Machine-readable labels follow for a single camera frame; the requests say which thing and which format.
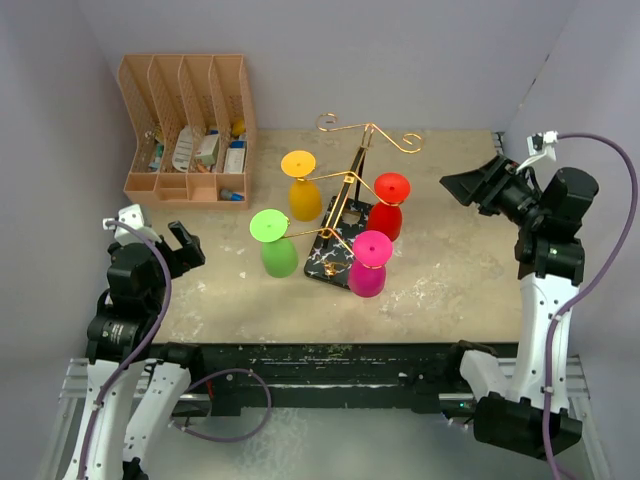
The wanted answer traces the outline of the red plastic wine glass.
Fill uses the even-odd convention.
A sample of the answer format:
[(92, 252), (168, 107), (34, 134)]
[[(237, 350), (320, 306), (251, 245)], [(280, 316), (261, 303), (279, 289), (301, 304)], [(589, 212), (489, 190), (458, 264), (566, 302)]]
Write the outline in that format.
[(380, 175), (374, 183), (379, 201), (372, 207), (366, 229), (385, 234), (391, 242), (398, 239), (403, 224), (400, 205), (411, 193), (408, 179), (396, 172)]

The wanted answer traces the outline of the magenta plastic wine glass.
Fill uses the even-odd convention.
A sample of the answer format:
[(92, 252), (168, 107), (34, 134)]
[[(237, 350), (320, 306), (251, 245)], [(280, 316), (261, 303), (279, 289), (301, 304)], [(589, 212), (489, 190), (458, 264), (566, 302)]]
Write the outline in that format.
[(368, 230), (355, 238), (352, 250), (349, 289), (363, 298), (379, 295), (386, 282), (386, 264), (393, 254), (392, 242), (384, 233)]

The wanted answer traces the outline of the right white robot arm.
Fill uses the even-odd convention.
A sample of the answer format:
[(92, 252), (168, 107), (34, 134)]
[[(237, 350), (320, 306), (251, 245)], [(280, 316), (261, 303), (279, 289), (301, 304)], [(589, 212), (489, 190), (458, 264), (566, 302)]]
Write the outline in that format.
[(503, 373), (491, 347), (459, 341), (444, 376), (456, 391), (471, 389), (477, 441), (545, 460), (582, 435), (581, 422), (568, 413), (568, 304), (584, 277), (585, 251), (576, 234), (599, 185), (590, 174), (566, 167), (540, 189), (525, 172), (497, 155), (476, 170), (440, 180), (460, 204), (476, 205), (485, 216), (502, 214), (517, 226), (523, 314), (511, 375)]

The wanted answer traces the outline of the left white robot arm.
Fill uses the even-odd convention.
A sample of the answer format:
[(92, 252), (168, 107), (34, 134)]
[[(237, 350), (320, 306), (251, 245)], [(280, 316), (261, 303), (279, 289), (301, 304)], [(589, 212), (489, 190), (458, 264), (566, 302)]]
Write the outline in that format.
[(151, 342), (168, 311), (174, 279), (204, 265), (200, 240), (179, 221), (168, 228), (180, 247), (124, 218), (104, 227), (132, 236), (109, 246), (108, 288), (87, 328), (87, 384), (67, 479), (145, 479), (149, 454), (183, 392), (206, 378), (201, 351), (169, 344), (157, 360)]

